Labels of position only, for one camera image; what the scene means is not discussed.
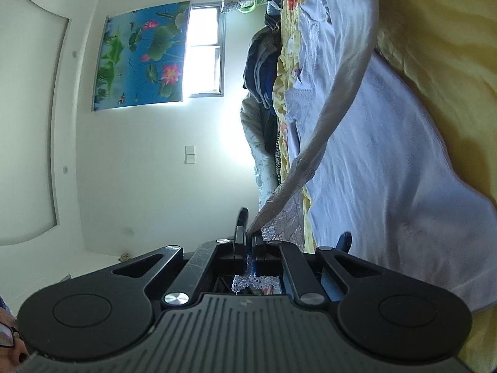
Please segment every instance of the nose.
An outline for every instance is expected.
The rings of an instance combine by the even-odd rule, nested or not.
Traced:
[[[28,349],[26,349],[26,345],[24,341],[19,338],[15,339],[15,346],[10,349],[9,359],[11,363],[18,367],[20,366],[29,356]]]

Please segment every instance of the yellow fabric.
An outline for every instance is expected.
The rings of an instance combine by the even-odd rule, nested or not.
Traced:
[[[497,203],[497,0],[380,0],[378,47],[435,121],[456,173]],[[284,2],[283,49],[274,106],[284,122],[283,92],[292,87],[301,36],[299,8]],[[289,170],[280,134],[281,172]],[[315,241],[304,194],[305,249]],[[497,366],[497,306],[473,315],[460,358],[476,373]]]

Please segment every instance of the person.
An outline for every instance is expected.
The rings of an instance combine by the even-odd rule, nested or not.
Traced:
[[[0,373],[11,373],[29,357],[16,319],[0,297]]]

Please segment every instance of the eyeglasses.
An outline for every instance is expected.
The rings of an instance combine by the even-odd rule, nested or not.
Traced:
[[[0,322],[0,348],[13,348],[16,345],[15,333],[20,339],[21,335],[16,328]]]

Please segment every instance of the window pane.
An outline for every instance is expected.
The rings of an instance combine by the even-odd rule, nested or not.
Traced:
[[[218,8],[192,8],[188,23],[187,46],[218,42]]]
[[[183,91],[185,95],[219,93],[220,48],[192,46],[186,48]]]

